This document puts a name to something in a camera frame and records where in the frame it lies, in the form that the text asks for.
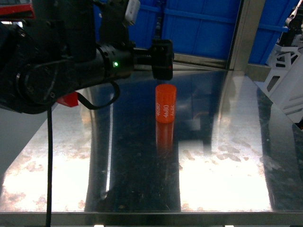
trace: stainless steel table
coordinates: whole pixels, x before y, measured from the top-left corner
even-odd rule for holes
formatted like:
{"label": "stainless steel table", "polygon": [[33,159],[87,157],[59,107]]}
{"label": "stainless steel table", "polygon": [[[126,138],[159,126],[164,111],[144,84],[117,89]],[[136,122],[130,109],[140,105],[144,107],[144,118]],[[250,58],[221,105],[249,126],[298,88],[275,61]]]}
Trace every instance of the stainless steel table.
{"label": "stainless steel table", "polygon": [[[303,134],[240,72],[175,72],[176,119],[155,121],[149,72],[110,107],[53,111],[53,225],[299,225]],[[84,95],[109,100],[109,85]],[[6,171],[0,225],[43,225],[43,124]]]}

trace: red component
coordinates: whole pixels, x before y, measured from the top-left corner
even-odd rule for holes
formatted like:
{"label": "red component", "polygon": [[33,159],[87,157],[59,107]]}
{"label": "red component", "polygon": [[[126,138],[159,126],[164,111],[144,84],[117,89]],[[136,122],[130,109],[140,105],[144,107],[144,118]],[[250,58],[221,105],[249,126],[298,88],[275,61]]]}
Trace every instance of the red component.
{"label": "red component", "polygon": [[74,91],[73,93],[65,95],[59,98],[57,100],[57,103],[60,103],[68,107],[78,106],[78,93]]}
{"label": "red component", "polygon": [[8,19],[14,18],[35,18],[32,4],[0,5],[0,16]]}

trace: black cable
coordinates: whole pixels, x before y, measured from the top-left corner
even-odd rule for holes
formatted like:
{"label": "black cable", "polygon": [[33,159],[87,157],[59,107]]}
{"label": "black cable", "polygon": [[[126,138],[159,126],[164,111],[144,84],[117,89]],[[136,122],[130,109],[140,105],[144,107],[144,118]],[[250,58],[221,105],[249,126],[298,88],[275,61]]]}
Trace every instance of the black cable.
{"label": "black cable", "polygon": [[47,110],[47,132],[48,132],[48,167],[47,167],[47,204],[45,227],[51,226],[52,220],[52,178],[53,178],[53,126],[52,108]]}
{"label": "black cable", "polygon": [[88,108],[90,110],[98,110],[98,109],[101,109],[103,107],[111,105],[114,101],[116,101],[119,98],[120,88],[119,88],[118,84],[116,84],[113,81],[111,81],[110,84],[113,86],[113,88],[115,90],[115,94],[114,94],[114,97],[108,103],[106,103],[104,105],[100,105],[100,106],[93,105],[83,95],[81,95],[80,93],[77,92],[79,102],[81,102],[86,108]]}

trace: black robotic arm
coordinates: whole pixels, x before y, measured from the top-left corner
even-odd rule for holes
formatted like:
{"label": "black robotic arm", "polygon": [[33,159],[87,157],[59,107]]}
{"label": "black robotic arm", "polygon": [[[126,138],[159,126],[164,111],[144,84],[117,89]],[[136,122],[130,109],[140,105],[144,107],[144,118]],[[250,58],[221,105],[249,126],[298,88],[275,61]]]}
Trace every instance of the black robotic arm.
{"label": "black robotic arm", "polygon": [[[102,11],[99,43],[93,3]],[[156,79],[171,79],[171,41],[153,40],[150,49],[135,50],[128,3],[34,0],[35,19],[21,20],[23,27],[0,23],[0,107],[38,114],[75,90],[129,77],[135,63],[152,65]]]}

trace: blue crate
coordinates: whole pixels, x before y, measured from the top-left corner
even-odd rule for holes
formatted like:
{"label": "blue crate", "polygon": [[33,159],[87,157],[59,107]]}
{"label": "blue crate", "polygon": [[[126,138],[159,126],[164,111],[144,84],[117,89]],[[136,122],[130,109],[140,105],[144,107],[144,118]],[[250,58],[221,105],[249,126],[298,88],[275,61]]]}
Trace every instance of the blue crate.
{"label": "blue crate", "polygon": [[266,0],[260,19],[260,24],[284,26],[292,8],[299,0]]}
{"label": "blue crate", "polygon": [[173,41],[174,52],[227,59],[234,18],[164,9],[162,38]]}
{"label": "blue crate", "polygon": [[[138,17],[135,25],[129,26],[129,39],[136,42],[137,47],[149,48],[152,44],[152,39],[155,36],[157,18],[161,13],[161,8],[148,6],[144,4],[157,4],[156,0],[145,0],[140,5]],[[99,28],[102,18],[100,18],[100,9],[94,6],[95,19],[95,34],[96,40],[99,41]]]}
{"label": "blue crate", "polygon": [[235,19],[240,0],[167,0],[166,8],[188,13]]}
{"label": "blue crate", "polygon": [[249,63],[264,65],[282,32],[287,27],[259,24]]}
{"label": "blue crate", "polygon": [[[266,0],[250,63],[265,64],[298,1]],[[239,0],[167,0],[162,38],[173,41],[175,52],[226,60],[239,5]]]}

